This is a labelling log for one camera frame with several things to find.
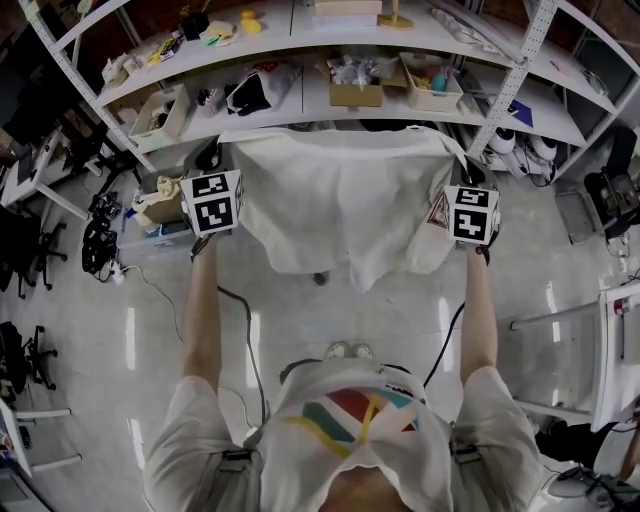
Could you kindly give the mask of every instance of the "tiled floor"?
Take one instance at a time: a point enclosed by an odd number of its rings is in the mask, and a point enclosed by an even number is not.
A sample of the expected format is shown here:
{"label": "tiled floor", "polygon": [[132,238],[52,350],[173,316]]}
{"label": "tiled floor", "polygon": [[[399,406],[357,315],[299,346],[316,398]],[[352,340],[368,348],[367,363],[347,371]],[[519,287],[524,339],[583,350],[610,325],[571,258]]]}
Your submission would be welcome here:
{"label": "tiled floor", "polygon": [[[572,247],[555,207],[552,191],[500,177],[503,228],[492,250],[491,275],[498,318],[548,313],[595,299],[600,286],[622,279],[618,260],[602,239]],[[100,180],[87,177],[95,190]],[[88,204],[82,185],[65,191]],[[60,215],[54,209],[52,216]],[[141,467],[146,447],[158,433],[180,375],[181,343],[171,306],[145,286],[137,270],[123,285],[101,284],[81,271],[84,223],[65,215],[68,228],[60,244],[69,261],[54,261],[54,288],[40,283],[27,300],[17,300],[15,283],[0,296],[0,320],[13,321],[24,337],[36,324],[47,329],[45,343],[59,351],[50,373],[58,385],[45,393],[31,385],[36,407],[69,406],[73,416],[40,421],[32,429],[33,457],[78,451],[79,464],[35,477],[56,510],[143,512]],[[452,252],[431,275],[394,273],[366,295],[357,294],[348,269],[332,272],[318,287],[308,276],[271,270],[265,251],[242,229],[221,240],[219,281],[245,296],[252,308],[252,340],[265,392],[273,400],[278,372],[289,362],[322,357],[336,340],[366,341],[378,359],[406,366],[426,377],[446,336],[450,318],[464,299],[464,254]],[[640,237],[632,232],[629,267],[638,267]],[[145,277],[174,301],[182,330],[183,302],[189,282],[188,250],[124,261],[140,265]],[[246,400],[248,419],[259,419],[255,377],[245,345],[242,307],[221,299],[222,386]],[[576,399],[572,354],[580,343],[575,326],[537,329],[501,339],[500,370],[513,393],[551,402]],[[434,408],[453,420],[459,408],[457,377],[459,330],[429,387]],[[221,391],[222,408],[237,439],[245,426],[242,403]],[[29,395],[23,398],[29,404]]]}

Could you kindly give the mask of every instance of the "wooden stand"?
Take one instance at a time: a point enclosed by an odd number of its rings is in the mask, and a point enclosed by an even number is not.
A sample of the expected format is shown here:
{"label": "wooden stand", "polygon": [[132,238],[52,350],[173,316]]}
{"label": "wooden stand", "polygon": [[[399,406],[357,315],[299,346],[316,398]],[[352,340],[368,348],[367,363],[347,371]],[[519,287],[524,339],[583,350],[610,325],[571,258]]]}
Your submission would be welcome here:
{"label": "wooden stand", "polygon": [[379,27],[394,28],[396,30],[411,30],[413,28],[413,21],[398,15],[398,4],[399,0],[393,0],[393,13],[378,15]]}

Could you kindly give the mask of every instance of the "basket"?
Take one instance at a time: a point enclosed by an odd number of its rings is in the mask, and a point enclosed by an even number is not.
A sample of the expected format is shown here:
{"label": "basket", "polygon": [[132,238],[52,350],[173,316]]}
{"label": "basket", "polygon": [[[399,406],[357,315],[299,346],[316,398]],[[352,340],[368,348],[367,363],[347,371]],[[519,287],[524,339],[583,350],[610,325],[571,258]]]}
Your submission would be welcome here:
{"label": "basket", "polygon": [[446,61],[433,55],[416,53],[400,53],[400,60],[409,83],[409,106],[416,110],[432,110],[435,112],[456,112],[458,101],[462,98],[462,89],[455,76],[447,80],[447,92],[421,89],[413,81],[409,69],[421,69],[433,65],[445,65]]}
{"label": "basket", "polygon": [[[152,112],[166,103],[174,101],[164,125],[149,131]],[[145,102],[140,115],[133,123],[129,138],[138,144],[142,152],[153,151],[175,143],[184,126],[189,110],[189,96],[184,85],[179,84],[171,89],[154,92]]]}

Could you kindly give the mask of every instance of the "white shelving unit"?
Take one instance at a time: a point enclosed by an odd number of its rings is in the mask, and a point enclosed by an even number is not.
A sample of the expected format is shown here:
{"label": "white shelving unit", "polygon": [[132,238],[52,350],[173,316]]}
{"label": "white shelving unit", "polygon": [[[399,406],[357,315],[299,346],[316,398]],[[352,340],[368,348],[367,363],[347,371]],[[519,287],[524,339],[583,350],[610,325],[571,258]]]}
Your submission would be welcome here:
{"label": "white shelving unit", "polygon": [[[259,13],[260,21],[265,27],[261,33],[248,34],[239,28],[235,41],[221,48],[206,47],[200,41],[185,41],[174,58],[152,68],[145,67],[129,76],[122,85],[105,89],[96,96],[71,66],[64,49],[109,13],[123,8],[128,0],[108,0],[85,16],[59,41],[52,38],[42,23],[34,3],[28,0],[19,1],[27,14],[27,19],[36,28],[45,46],[85,100],[150,171],[180,163],[199,141],[223,130],[306,121],[386,118],[477,126],[479,129],[476,131],[475,139],[468,148],[470,154],[475,155],[482,152],[497,127],[512,128],[553,138],[569,144],[572,151],[571,157],[557,173],[557,176],[560,176],[620,114],[633,93],[640,87],[640,81],[636,79],[614,104],[588,84],[581,73],[581,65],[571,54],[545,40],[556,10],[561,9],[598,36],[620,55],[636,75],[640,75],[640,66],[631,56],[604,29],[566,0],[523,0],[530,16],[530,24],[526,30],[502,20],[485,18],[486,22],[511,41],[515,47],[520,48],[522,54],[528,58],[528,61],[518,64],[502,55],[485,52],[469,44],[458,42],[428,13],[427,3],[424,1],[403,1],[402,14],[412,19],[415,27],[413,30],[394,31],[381,27],[318,30],[313,25],[312,12],[305,6],[304,0],[271,0],[215,13],[215,19],[238,25],[241,10],[250,6]],[[143,42],[137,49],[139,55],[143,58],[150,55],[166,36],[167,34],[158,34]],[[313,68],[312,60],[309,58],[304,60],[301,77],[294,83],[279,107],[256,112],[246,117],[228,115],[224,111],[214,118],[206,118],[196,109],[192,109],[175,144],[148,155],[128,139],[127,133],[119,126],[108,109],[110,103],[127,94],[211,64],[218,64],[219,69],[211,72],[209,83],[224,85],[228,83],[225,79],[229,73],[237,71],[239,66],[235,62],[230,63],[230,66],[224,66],[221,63],[225,61],[246,59],[248,56],[256,56],[258,59],[259,54],[279,50],[306,49],[305,53],[307,53],[311,48],[318,51],[318,48],[324,46],[380,44],[388,47],[414,48],[418,51],[447,52],[481,61],[484,65],[468,62],[467,67],[472,68],[474,74],[478,75],[477,78],[485,92],[496,95],[496,101],[486,116],[474,100],[467,97],[459,103],[456,113],[425,112],[409,108],[402,94],[387,90],[384,103],[379,108],[332,107],[329,104],[328,84]],[[605,116],[601,123],[592,133],[586,134],[585,138],[585,134],[580,132],[552,88],[539,82],[536,77],[572,91],[589,100],[594,108],[602,109]],[[506,114],[514,98],[532,109],[533,128]]]}

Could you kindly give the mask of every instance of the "white t-shirt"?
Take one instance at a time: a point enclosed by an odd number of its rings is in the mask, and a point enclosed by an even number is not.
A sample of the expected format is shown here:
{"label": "white t-shirt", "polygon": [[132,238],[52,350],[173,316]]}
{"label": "white t-shirt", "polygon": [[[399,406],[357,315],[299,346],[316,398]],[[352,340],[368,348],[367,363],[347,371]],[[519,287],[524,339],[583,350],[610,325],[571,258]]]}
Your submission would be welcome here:
{"label": "white t-shirt", "polygon": [[[464,455],[452,455],[450,429],[415,377],[368,361],[294,369],[274,410],[257,445],[262,511],[316,511],[335,476],[356,466],[379,468],[414,512],[524,511],[539,489],[533,433],[494,368],[465,386],[453,431]],[[234,449],[211,386],[183,378],[147,456],[147,503],[157,512],[235,512],[209,500],[219,454]]]}
{"label": "white t-shirt", "polygon": [[336,475],[362,466],[379,468],[414,512],[452,510],[449,427],[409,375],[355,363],[331,361],[329,373],[309,363],[289,375],[258,445],[261,509],[315,512]]}

